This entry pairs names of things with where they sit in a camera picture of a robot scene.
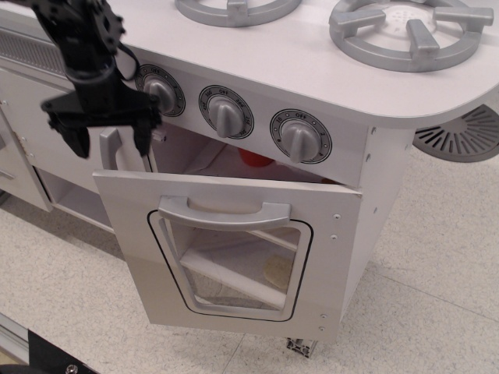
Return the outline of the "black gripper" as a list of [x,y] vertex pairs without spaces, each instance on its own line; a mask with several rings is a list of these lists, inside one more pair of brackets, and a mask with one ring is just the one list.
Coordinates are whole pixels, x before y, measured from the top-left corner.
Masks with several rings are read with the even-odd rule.
[[81,158],[90,154],[87,127],[127,125],[133,128],[134,144],[141,157],[150,149],[152,132],[161,123],[158,98],[128,87],[114,58],[93,64],[80,59],[81,66],[65,64],[65,75],[73,91],[49,98],[41,109],[48,124]]

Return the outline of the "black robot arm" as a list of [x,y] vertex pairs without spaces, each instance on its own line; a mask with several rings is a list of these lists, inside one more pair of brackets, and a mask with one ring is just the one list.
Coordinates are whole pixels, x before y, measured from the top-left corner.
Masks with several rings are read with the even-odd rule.
[[161,123],[156,96],[127,86],[118,68],[119,51],[134,54],[121,42],[123,18],[106,1],[21,1],[31,9],[60,50],[73,91],[45,101],[48,124],[82,158],[90,152],[90,127],[129,126],[141,156],[148,154],[151,133]]

